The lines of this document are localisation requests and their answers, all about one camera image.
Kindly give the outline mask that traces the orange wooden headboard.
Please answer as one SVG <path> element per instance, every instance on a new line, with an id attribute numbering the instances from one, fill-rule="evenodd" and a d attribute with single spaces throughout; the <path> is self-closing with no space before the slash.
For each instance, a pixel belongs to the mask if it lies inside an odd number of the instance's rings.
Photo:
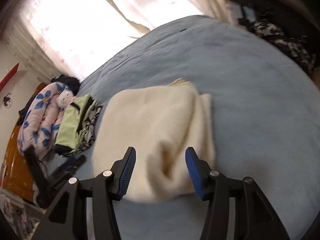
<path id="1" fill-rule="evenodd" d="M 12 106 L 1 106 L 1 189 L 6 189 L 30 203 L 34 197 L 33 178 L 24 156 L 18 152 L 17 135 L 20 126 L 16 123 L 19 119 L 18 111 L 45 86 L 45 83 L 36 87 L 15 85 L 9 92 Z"/>

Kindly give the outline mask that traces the black white patterned folded garment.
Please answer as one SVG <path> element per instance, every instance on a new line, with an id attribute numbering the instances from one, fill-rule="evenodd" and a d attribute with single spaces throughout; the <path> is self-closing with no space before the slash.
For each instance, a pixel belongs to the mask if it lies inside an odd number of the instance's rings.
<path id="1" fill-rule="evenodd" d="M 64 157 L 73 157 L 90 148 L 95 141 L 95 125 L 101 113 L 102 105 L 99 101 L 93 100 L 91 97 L 88 100 L 84 110 L 84 116 L 80 118 L 79 126 L 76 131 L 78 135 L 78 144 L 73 150 L 67 150 L 62 155 Z"/>

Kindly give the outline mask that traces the red wall shelf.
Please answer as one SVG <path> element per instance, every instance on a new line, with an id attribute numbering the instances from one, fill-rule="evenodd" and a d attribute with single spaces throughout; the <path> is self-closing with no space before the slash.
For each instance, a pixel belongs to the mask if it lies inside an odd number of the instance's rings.
<path id="1" fill-rule="evenodd" d="M 11 80 L 11 78 L 17 73 L 19 68 L 19 63 L 17 63 L 9 72 L 7 72 L 6 76 L 0 82 L 0 91 L 7 85 L 7 83 Z"/>

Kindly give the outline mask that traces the cartoon face wall sticker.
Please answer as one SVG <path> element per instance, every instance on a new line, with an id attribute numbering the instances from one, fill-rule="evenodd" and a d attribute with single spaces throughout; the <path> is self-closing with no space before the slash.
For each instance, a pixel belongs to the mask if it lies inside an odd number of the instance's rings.
<path id="1" fill-rule="evenodd" d="M 12 98 L 11 94 L 8 93 L 4 98 L 3 98 L 3 105 L 5 108 L 10 108 L 12 106 Z"/>

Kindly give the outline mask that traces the hello kitty plush toy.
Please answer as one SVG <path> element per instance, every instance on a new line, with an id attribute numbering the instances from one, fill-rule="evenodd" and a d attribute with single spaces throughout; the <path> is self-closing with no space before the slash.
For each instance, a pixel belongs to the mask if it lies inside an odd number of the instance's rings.
<path id="1" fill-rule="evenodd" d="M 57 98 L 56 104 L 59 108 L 68 107 L 75 100 L 74 94 L 71 90 L 64 90 Z"/>

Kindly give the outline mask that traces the floral rolled quilt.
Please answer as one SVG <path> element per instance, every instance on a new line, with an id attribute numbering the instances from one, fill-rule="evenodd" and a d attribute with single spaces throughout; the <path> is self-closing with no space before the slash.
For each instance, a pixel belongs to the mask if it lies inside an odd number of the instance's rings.
<path id="1" fill-rule="evenodd" d="M 67 85 L 54 82 L 42 89 L 32 101 L 17 137 L 19 154 L 30 146 L 41 159 L 54 146 L 60 124 L 65 113 L 57 104 L 62 92 L 70 92 Z"/>

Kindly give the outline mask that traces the black white patterned clothing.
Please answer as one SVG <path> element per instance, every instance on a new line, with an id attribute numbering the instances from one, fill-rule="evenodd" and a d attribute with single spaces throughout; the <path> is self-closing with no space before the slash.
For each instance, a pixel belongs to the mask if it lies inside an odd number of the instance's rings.
<path id="1" fill-rule="evenodd" d="M 306 74 L 311 75 L 319 68 L 319 52 L 309 37 L 283 30 L 268 19 L 259 19 L 252 15 L 248 7 L 240 8 L 242 18 L 238 18 L 238 23 L 250 33 L 275 46 L 295 61 Z"/>

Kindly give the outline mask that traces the black clothes pile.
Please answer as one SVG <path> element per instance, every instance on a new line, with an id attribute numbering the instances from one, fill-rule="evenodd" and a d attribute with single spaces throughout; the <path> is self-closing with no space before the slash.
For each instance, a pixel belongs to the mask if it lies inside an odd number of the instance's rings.
<path id="1" fill-rule="evenodd" d="M 77 95 L 80 89 L 80 81 L 76 77 L 60 75 L 54 77 L 50 81 L 51 83 L 60 82 L 68 86 L 74 95 Z"/>

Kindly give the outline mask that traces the cream knit cardigan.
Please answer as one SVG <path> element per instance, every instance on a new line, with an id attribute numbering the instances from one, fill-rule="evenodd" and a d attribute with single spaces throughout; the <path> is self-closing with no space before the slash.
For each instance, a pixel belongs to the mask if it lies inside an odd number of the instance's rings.
<path id="1" fill-rule="evenodd" d="M 156 203 L 193 193 L 185 150 L 214 165 L 212 97 L 183 79 L 166 86 L 122 90 L 108 102 L 92 154 L 97 176 L 129 147 L 136 164 L 127 200 Z"/>

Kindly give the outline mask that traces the white floral curtain left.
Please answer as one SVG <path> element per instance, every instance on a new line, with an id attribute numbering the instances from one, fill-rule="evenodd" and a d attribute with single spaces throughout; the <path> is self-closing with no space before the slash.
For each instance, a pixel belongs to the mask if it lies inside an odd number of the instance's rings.
<path id="1" fill-rule="evenodd" d="M 1 40 L 42 80 L 85 79 L 153 29 L 198 14 L 231 20 L 226 0 L 10 0 Z"/>

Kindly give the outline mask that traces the green folded garment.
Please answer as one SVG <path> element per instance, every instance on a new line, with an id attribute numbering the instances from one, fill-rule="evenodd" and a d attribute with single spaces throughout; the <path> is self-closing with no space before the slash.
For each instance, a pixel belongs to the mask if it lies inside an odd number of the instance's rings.
<path id="1" fill-rule="evenodd" d="M 65 109 L 55 138 L 54 152 L 68 157 L 76 155 L 85 133 L 85 116 L 95 101 L 90 94 L 76 98 Z"/>

